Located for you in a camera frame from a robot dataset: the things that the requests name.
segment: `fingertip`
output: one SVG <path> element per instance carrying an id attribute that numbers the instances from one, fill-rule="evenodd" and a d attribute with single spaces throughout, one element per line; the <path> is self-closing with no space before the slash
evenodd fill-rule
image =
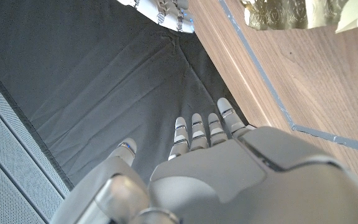
<path id="1" fill-rule="evenodd" d="M 181 126 L 184 126 L 187 128 L 185 119 L 182 117 L 178 117 L 177 120 L 175 121 L 175 129 L 177 129 Z"/>
<path id="2" fill-rule="evenodd" d="M 126 139 L 124 139 L 124 140 L 122 141 L 122 143 L 127 144 L 127 146 L 128 146 L 130 149 L 132 149 L 132 151 L 133 151 L 134 153 L 136 153 L 137 145 L 136 145 L 135 140 L 133 140 L 132 138 L 126 138 Z"/>
<path id="3" fill-rule="evenodd" d="M 210 113 L 208 115 L 208 124 L 211 124 L 211 123 L 213 123 L 215 121 L 219 121 L 218 116 L 215 113 Z"/>
<path id="4" fill-rule="evenodd" d="M 219 112 L 223 114 L 225 111 L 233 109 L 233 107 L 226 98 L 220 98 L 218 100 L 218 109 Z"/>
<path id="5" fill-rule="evenodd" d="M 199 115 L 198 113 L 193 114 L 193 116 L 191 117 L 191 122 L 193 123 L 193 125 L 198 122 L 203 122 L 201 115 Z"/>
<path id="6" fill-rule="evenodd" d="M 178 0 L 177 5 L 179 8 L 182 9 L 188 9 L 189 8 L 189 2 L 187 0 Z"/>

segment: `gray trim strip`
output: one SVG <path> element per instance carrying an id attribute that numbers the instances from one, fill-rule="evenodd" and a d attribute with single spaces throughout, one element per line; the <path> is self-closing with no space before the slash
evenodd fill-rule
<path id="1" fill-rule="evenodd" d="M 234 16 L 232 15 L 229 7 L 227 6 L 225 0 L 218 0 L 218 1 L 219 1 L 220 5 L 222 6 L 224 13 L 227 15 L 227 17 L 229 18 L 231 24 L 233 25 L 233 28 L 236 31 L 237 35 L 241 39 L 241 42 L 244 45 L 244 47 L 246 48 L 246 50 L 247 50 L 248 54 L 250 55 L 253 63 L 257 67 L 257 69 L 258 69 L 260 75 L 262 76 L 262 79 L 264 80 L 267 88 L 269 89 L 269 91 L 272 94 L 274 100 L 276 101 L 276 104 L 278 105 L 278 107 L 282 111 L 284 117 L 287 119 L 287 122 L 290 125 L 291 129 L 294 130 L 294 131 L 300 131 L 300 132 L 303 132 L 303 133 L 311 134 L 313 136 L 323 138 L 325 140 L 332 141 L 332 142 L 335 142 L 335 143 L 338 143 L 338 144 L 342 144 L 344 146 L 351 147 L 353 149 L 358 150 L 358 141 L 356 141 L 356 140 L 345 138 L 345 137 L 342 137 L 342 136 L 337 136 L 335 134 L 325 133 L 324 131 L 319 131 L 319 130 L 315 130 L 315 129 L 312 129 L 312 128 L 307 128 L 307 127 L 304 127 L 304 126 L 301 126 L 301 125 L 297 125 L 297 124 L 295 124 L 293 122 L 293 120 L 291 118 L 291 115 L 289 114 L 287 109 L 285 109 L 285 106 L 284 106 L 283 102 L 281 101 L 277 91 L 275 90 L 272 82 L 269 80 L 268 76 L 265 73 L 265 70 L 263 70 L 260 62 L 258 61 L 258 58 L 256 57 L 254 51 L 252 50 L 251 46 L 249 45 L 246 37 L 242 33 L 240 27 L 237 25 L 237 22 L 236 22 Z"/>
<path id="2" fill-rule="evenodd" d="M 311 134 L 312 136 L 323 138 L 325 140 L 332 141 L 332 142 L 335 142 L 338 144 L 342 144 L 344 146 L 351 147 L 353 149 L 358 150 L 358 141 L 357 140 L 345 138 L 342 136 L 337 136 L 337 135 L 331 134 L 331 133 L 325 133 L 324 131 L 318 131 L 318 130 L 315 130 L 312 128 L 307 128 L 307 127 L 297 125 L 297 124 L 295 125 L 295 127 L 296 127 L 295 130 L 297 130 L 297 131 Z"/>

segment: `white robotic hand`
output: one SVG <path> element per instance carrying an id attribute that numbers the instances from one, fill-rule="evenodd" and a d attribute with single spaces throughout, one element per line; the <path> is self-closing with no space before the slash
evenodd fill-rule
<path id="1" fill-rule="evenodd" d="M 168 29 L 193 33 L 193 16 L 187 11 L 187 0 L 118 0 Z"/>
<path id="2" fill-rule="evenodd" d="M 218 100 L 218 108 L 226 126 L 234 138 L 244 134 L 246 131 L 255 129 L 251 125 L 244 125 L 227 99 L 220 98 Z M 208 116 L 208 124 L 211 133 L 211 147 L 227 141 L 227 135 L 223 131 L 221 122 L 216 114 L 211 113 Z M 168 160 L 181 156 L 189 151 L 209 148 L 203 120 L 198 113 L 195 113 L 191 117 L 191 128 L 192 135 L 190 143 L 185 119 L 182 117 L 177 118 L 175 123 L 175 138 Z"/>

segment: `robot finger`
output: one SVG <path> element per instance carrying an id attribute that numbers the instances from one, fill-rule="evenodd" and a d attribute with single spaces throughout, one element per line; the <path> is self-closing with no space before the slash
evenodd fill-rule
<path id="1" fill-rule="evenodd" d="M 243 133 L 243 131 L 246 130 L 246 126 L 238 117 L 237 113 L 234 111 L 227 99 L 220 98 L 218 100 L 218 108 L 233 137 L 237 138 Z"/>
<path id="2" fill-rule="evenodd" d="M 191 137 L 190 151 L 208 148 L 208 141 L 206 139 L 205 129 L 201 116 L 198 113 L 193 114 L 191 117 L 191 122 L 193 135 Z"/>
<path id="3" fill-rule="evenodd" d="M 189 2 L 187 0 L 172 0 L 172 2 L 181 9 L 188 9 Z"/>
<path id="4" fill-rule="evenodd" d="M 211 146 L 227 141 L 227 135 L 223 131 L 218 116 L 211 113 L 208 116 L 209 131 L 211 132 Z"/>
<path id="5" fill-rule="evenodd" d="M 186 121 L 182 117 L 179 117 L 175 122 L 175 138 L 173 139 L 173 146 L 168 160 L 189 151 L 188 138 Z"/>
<path id="6" fill-rule="evenodd" d="M 184 20 L 194 23 L 194 16 L 192 15 L 192 13 L 183 9 L 180 9 L 180 12 L 183 15 Z"/>
<path id="7" fill-rule="evenodd" d="M 167 14 L 172 13 L 172 14 L 175 14 L 177 17 L 180 16 L 180 11 L 178 10 L 178 7 L 171 1 L 165 2 L 163 4 L 163 7 Z"/>
<path id="8" fill-rule="evenodd" d="M 183 19 L 181 15 L 178 16 L 179 11 L 167 11 L 167 14 L 158 16 L 158 23 L 166 28 L 176 30 L 179 32 L 193 33 L 193 23 Z"/>
<path id="9" fill-rule="evenodd" d="M 118 144 L 117 148 L 113 150 L 110 156 L 120 157 L 129 166 L 131 166 L 135 159 L 136 150 L 136 142 L 131 138 L 127 138 Z"/>

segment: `black cloth edge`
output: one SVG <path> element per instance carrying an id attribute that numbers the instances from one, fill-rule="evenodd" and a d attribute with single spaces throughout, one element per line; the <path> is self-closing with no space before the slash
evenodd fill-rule
<path id="1" fill-rule="evenodd" d="M 24 115 L 23 111 L 19 108 L 17 103 L 14 101 L 13 97 L 9 94 L 9 92 L 6 90 L 2 82 L 0 81 L 0 92 L 5 98 L 5 100 L 9 103 L 9 105 L 12 107 L 13 111 L 19 117 L 19 119 L 22 121 L 25 128 L 30 132 L 30 135 L 34 138 L 35 142 L 38 144 L 39 148 L 43 152 L 43 154 L 46 156 L 46 158 L 51 163 L 52 167 L 56 170 L 59 177 L 62 179 L 63 183 L 67 186 L 67 188 L 71 191 L 74 188 L 73 183 L 69 180 L 66 173 L 64 173 L 63 169 L 60 167 L 59 163 L 56 161 L 52 153 L 49 151 L 47 145 L 44 143 L 44 141 L 39 136 L 37 130 L 33 127 L 31 122 L 27 119 L 27 117 Z"/>

